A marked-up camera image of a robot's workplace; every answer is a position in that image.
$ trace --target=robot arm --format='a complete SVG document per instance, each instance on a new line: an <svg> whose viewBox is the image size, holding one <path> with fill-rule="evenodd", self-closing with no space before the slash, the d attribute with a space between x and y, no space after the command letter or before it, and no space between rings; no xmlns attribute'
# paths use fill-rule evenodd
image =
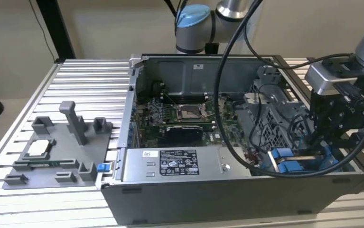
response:
<svg viewBox="0 0 364 228"><path fill-rule="evenodd" d="M229 42L243 20L251 0L222 0L216 10L206 5L188 5L178 13L176 49L179 53L198 54L206 43Z"/></svg>
<svg viewBox="0 0 364 228"><path fill-rule="evenodd" d="M361 134L350 139L342 135L351 129L364 128L364 111L358 102L364 100L364 38L355 55L314 63L306 75L314 88L311 119L315 132L306 138L317 145L325 140L333 147L351 148L361 141Z"/></svg>

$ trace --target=circuit board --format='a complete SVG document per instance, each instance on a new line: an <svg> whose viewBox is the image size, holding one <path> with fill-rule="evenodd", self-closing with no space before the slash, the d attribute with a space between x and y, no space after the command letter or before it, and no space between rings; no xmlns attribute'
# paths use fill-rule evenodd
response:
<svg viewBox="0 0 364 228"><path fill-rule="evenodd" d="M230 140L235 146L247 148L233 102L219 98L219 104ZM224 145L215 123L212 97L200 104L166 104L156 97L138 109L142 148Z"/></svg>

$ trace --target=white wall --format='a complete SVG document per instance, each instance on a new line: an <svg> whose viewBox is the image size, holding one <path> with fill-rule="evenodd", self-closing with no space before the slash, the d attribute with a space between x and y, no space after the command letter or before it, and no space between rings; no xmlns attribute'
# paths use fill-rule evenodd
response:
<svg viewBox="0 0 364 228"><path fill-rule="evenodd" d="M0 99L30 97L51 65L28 1L0 0Z"/></svg>
<svg viewBox="0 0 364 228"><path fill-rule="evenodd" d="M195 3L215 9L218 0L190 1ZM59 4L79 58L174 53L174 17L163 0L59 0ZM319 56L351 52L363 34L364 0L266 0L254 46L262 54ZM0 0L0 99L30 97L51 65L28 1Z"/></svg>
<svg viewBox="0 0 364 228"><path fill-rule="evenodd" d="M254 48L285 57L350 53L364 35L364 0L266 0Z"/></svg>
<svg viewBox="0 0 364 228"><path fill-rule="evenodd" d="M190 0L215 9L218 0ZM174 53L174 15L163 0L60 0L78 57Z"/></svg>

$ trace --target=aluminum extrusion table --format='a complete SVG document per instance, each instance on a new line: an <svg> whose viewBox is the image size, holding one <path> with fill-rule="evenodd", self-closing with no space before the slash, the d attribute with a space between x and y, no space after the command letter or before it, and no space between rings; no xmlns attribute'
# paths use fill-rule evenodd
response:
<svg viewBox="0 0 364 228"><path fill-rule="evenodd" d="M286 59L290 65L306 60ZM307 69L309 66L305 66L295 70L303 81ZM32 135L35 117L50 116L54 122L64 122L64 115L59 112L63 100L76 102L76 113L86 121L104 116L114 123L106 160L115 160L128 71L128 60L67 60L54 65L0 142L0 227L118 226L96 187L3 190L2 186ZM178 228L196 226L364 228L364 191L341 197L318 215L163 225Z"/></svg>

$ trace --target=open computer chassis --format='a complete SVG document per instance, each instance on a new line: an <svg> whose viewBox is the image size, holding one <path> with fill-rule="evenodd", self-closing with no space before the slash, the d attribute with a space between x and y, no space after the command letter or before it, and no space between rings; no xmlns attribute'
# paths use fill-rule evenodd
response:
<svg viewBox="0 0 364 228"><path fill-rule="evenodd" d="M266 56L287 65L281 56ZM253 56L231 56L220 96L212 97L219 55L143 55L132 71L114 175L102 192L119 224L250 219L318 213L342 195L364 190L364 154L341 170L307 179L279 179L246 169L218 131L212 99L242 158L266 170L293 171L271 160L277 148L298 148L313 122L311 92L293 70L266 67ZM262 100L262 118L250 133ZM302 171L338 162L347 150L333 149L299 162Z"/></svg>

